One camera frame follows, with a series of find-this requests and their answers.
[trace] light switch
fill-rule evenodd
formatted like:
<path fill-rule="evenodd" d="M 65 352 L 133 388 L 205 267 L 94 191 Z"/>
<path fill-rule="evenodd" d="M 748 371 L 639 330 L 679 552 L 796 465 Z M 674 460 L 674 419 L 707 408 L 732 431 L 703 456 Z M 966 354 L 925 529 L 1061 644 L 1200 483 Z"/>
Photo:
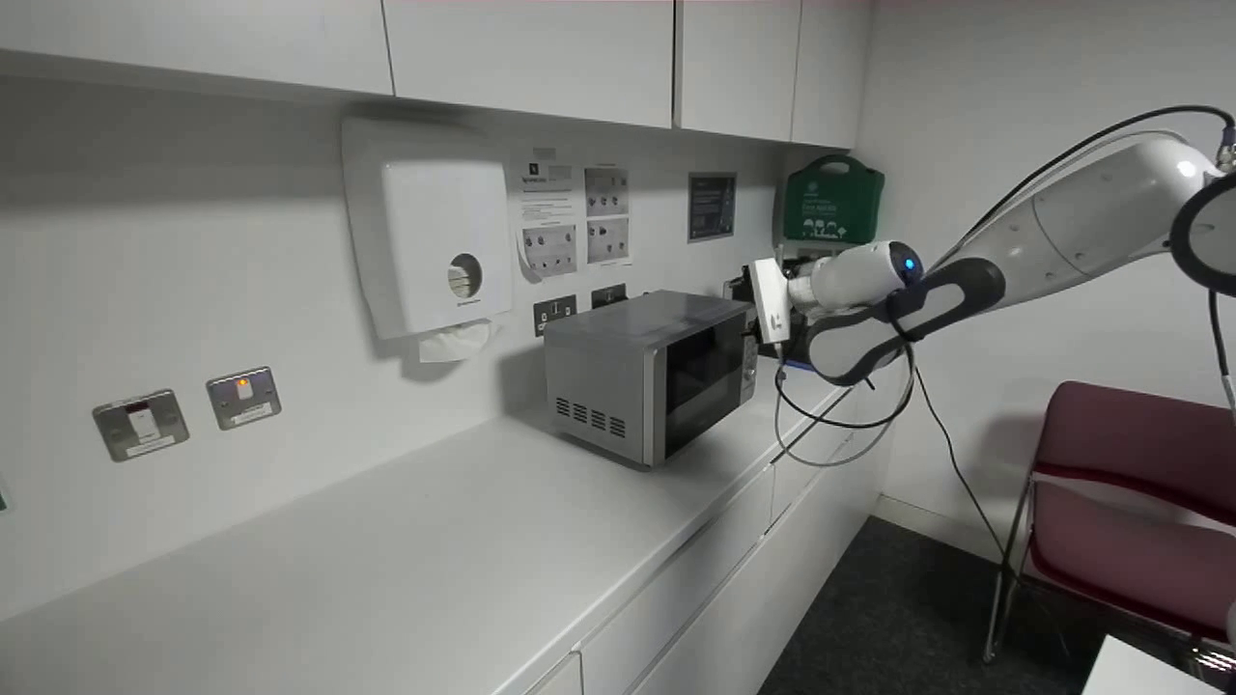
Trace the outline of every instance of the light switch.
<path fill-rule="evenodd" d="M 205 389 L 219 428 L 238 428 L 283 413 L 271 366 L 208 380 Z"/>
<path fill-rule="evenodd" d="M 190 439 L 186 413 L 170 389 L 96 407 L 94 421 L 116 465 Z"/>

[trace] green first aid box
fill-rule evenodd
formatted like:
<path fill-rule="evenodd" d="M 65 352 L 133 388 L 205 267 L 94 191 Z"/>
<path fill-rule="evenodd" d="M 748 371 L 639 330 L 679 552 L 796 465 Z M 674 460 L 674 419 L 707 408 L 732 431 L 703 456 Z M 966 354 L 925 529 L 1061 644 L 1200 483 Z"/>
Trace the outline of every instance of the green first aid box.
<path fill-rule="evenodd" d="M 851 249 L 876 236 L 883 173 L 851 153 L 796 169 L 780 198 L 780 242 Z"/>

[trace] wall-mounted box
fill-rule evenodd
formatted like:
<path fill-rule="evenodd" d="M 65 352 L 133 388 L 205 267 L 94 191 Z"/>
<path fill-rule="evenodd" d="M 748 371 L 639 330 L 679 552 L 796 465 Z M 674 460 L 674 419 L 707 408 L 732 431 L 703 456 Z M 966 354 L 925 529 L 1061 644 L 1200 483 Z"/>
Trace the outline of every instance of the wall-mounted box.
<path fill-rule="evenodd" d="M 345 179 L 381 339 L 509 309 L 505 173 L 477 130 L 345 121 Z"/>

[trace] white countertop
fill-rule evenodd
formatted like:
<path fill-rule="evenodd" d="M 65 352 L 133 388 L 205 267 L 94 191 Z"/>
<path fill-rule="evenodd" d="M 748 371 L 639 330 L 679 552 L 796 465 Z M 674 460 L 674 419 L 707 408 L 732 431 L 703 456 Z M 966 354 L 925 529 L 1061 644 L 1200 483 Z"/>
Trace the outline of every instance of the white countertop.
<path fill-rule="evenodd" d="M 1080 695 L 1220 695 L 1220 688 L 1104 637 Z"/>
<path fill-rule="evenodd" d="M 769 380 L 658 471 L 536 419 L 408 452 L 3 623 L 0 690 L 526 690 L 778 452 Z"/>

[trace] dark floor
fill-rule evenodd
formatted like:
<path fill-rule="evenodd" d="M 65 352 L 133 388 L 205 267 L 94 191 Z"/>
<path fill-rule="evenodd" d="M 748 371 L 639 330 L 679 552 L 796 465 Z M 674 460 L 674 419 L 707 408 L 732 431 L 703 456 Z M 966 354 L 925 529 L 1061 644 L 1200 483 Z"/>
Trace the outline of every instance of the dark floor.
<path fill-rule="evenodd" d="M 1003 650 L 980 666 L 993 563 L 871 523 L 760 695 L 1078 695 L 1100 632 L 1165 654 L 1173 642 L 1023 585 Z"/>

